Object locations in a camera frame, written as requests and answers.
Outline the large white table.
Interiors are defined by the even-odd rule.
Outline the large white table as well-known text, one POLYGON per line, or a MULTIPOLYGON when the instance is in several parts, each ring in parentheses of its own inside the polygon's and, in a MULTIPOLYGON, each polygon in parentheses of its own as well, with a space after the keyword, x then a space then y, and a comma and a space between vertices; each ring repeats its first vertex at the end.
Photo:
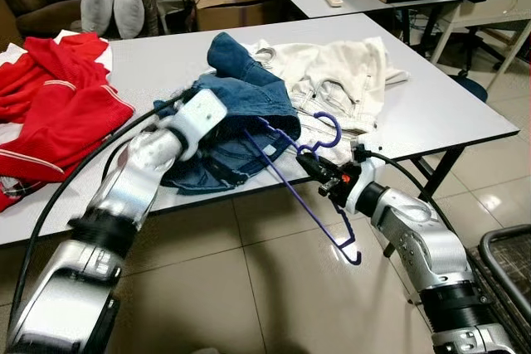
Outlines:
MULTIPOLYGON (((383 156, 395 161, 439 152, 446 152, 447 156, 456 153, 455 157, 459 157, 467 146, 513 137, 519 131, 504 116, 468 93, 365 14, 113 41, 111 82, 116 84, 121 99, 136 107, 136 116, 143 114, 152 108, 153 100, 167 99, 208 69, 208 47, 220 32, 228 32, 240 43, 265 40, 273 46, 278 43, 360 41, 379 36, 392 65, 411 74, 405 84, 386 89, 382 112, 377 115, 377 129, 369 134, 368 139, 382 149, 383 156)), ((100 186, 110 150, 95 158, 64 190, 56 206, 49 211, 41 238, 68 231, 68 220, 84 213, 88 201, 100 186)), ((0 211, 0 248, 22 244, 29 238, 38 215, 58 185, 48 184, 10 209, 0 211)), ((162 215, 252 192, 273 190, 280 185, 275 173, 266 171, 226 192, 179 196, 174 188, 160 188, 149 214, 162 215)))

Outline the white desk with white legs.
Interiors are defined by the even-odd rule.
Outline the white desk with white legs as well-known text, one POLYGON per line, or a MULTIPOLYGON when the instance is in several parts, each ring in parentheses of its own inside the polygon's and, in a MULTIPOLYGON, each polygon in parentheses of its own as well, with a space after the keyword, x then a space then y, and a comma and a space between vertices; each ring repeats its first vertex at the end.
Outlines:
POLYGON ((521 47, 527 42, 531 32, 531 0, 483 0, 468 2, 459 0, 441 4, 433 9, 429 23, 422 33, 420 51, 428 55, 433 65, 439 62, 449 39, 455 35, 456 28, 467 28, 466 38, 478 41, 477 32, 487 32, 490 26, 504 23, 516 23, 515 35, 512 38, 496 36, 498 40, 507 43, 504 59, 499 63, 488 89, 493 89, 499 79, 520 53, 521 47))

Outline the metal chair with plaid cushion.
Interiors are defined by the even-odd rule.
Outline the metal chair with plaid cushion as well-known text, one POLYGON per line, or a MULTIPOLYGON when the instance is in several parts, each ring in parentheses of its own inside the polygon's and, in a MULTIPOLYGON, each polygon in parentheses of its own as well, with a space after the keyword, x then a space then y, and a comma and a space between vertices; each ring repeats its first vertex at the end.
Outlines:
POLYGON ((494 230, 466 249, 475 282, 485 296, 490 315, 508 332, 517 354, 530 354, 530 320, 521 311, 530 305, 530 225, 494 230))

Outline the grey pillow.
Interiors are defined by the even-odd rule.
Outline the grey pillow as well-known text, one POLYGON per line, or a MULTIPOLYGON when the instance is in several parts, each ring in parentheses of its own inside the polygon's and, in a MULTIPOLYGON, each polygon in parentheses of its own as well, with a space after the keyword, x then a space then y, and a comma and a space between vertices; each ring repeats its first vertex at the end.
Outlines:
POLYGON ((80 0, 80 23, 83 32, 103 36, 109 30, 114 0, 80 0))
POLYGON ((114 0, 114 21, 121 39, 137 38, 144 28, 143 0, 114 0))

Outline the cream white jeans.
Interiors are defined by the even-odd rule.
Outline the cream white jeans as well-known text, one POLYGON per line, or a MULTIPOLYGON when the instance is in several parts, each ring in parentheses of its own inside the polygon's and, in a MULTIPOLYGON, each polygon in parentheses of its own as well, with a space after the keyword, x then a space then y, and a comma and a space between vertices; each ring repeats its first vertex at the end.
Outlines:
POLYGON ((310 43, 271 46, 258 41, 244 47, 251 58, 285 82, 302 125, 297 143, 329 143, 335 138, 334 124, 329 119, 316 119, 314 113, 326 112, 338 120, 343 134, 340 143, 333 147, 331 160, 335 164, 350 160, 353 139, 376 129, 388 86, 409 79, 408 72, 392 65, 380 38, 334 41, 325 46, 310 43))

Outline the small brown cardboard box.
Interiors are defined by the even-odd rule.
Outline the small brown cardboard box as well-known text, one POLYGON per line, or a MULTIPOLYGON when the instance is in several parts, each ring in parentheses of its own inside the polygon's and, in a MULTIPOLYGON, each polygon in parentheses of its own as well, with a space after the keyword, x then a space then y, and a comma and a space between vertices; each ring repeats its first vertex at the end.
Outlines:
POLYGON ((278 0, 193 0, 197 30, 223 31, 280 21, 278 0))

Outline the blue denim garment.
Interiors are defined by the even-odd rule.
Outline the blue denim garment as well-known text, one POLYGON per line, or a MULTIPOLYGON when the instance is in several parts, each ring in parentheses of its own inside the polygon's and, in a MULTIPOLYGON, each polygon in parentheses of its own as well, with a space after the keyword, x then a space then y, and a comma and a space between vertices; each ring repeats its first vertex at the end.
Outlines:
POLYGON ((215 93, 227 116, 188 161, 164 173, 162 185, 183 196, 234 190, 266 168, 262 154, 275 161, 302 134, 285 82, 227 32, 212 39, 207 63, 213 72, 198 77, 191 90, 215 93))

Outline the red garment with striped trim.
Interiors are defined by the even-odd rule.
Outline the red garment with striped trim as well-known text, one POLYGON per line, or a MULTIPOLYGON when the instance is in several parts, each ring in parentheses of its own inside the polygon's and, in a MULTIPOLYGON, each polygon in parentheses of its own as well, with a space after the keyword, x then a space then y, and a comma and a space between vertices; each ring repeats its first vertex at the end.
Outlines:
POLYGON ((113 86, 76 86, 68 81, 43 81, 24 115, 22 130, 0 144, 0 211, 26 194, 8 182, 41 185, 63 182, 103 139, 122 127, 135 112, 113 86))

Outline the plain red garment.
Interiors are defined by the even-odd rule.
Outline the plain red garment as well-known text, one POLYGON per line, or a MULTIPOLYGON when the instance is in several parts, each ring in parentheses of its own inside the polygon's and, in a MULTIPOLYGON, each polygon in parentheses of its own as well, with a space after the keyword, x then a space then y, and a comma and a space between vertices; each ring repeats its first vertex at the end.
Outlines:
POLYGON ((70 33, 61 38, 27 38, 0 52, 0 124, 23 123, 38 92, 46 85, 76 92, 104 84, 110 69, 98 60, 110 50, 96 33, 70 33))

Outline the round blue stool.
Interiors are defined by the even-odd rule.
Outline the round blue stool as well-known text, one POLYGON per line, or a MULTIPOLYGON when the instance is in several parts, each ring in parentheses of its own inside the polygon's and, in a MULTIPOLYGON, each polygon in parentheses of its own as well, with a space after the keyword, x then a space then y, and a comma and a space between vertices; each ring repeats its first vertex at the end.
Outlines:
POLYGON ((482 103, 486 103, 486 101, 488 101, 488 91, 486 91, 486 88, 483 85, 478 84, 478 82, 474 79, 461 75, 451 75, 451 78, 457 84, 462 85, 468 93, 474 97, 477 97, 477 99, 480 99, 482 103))

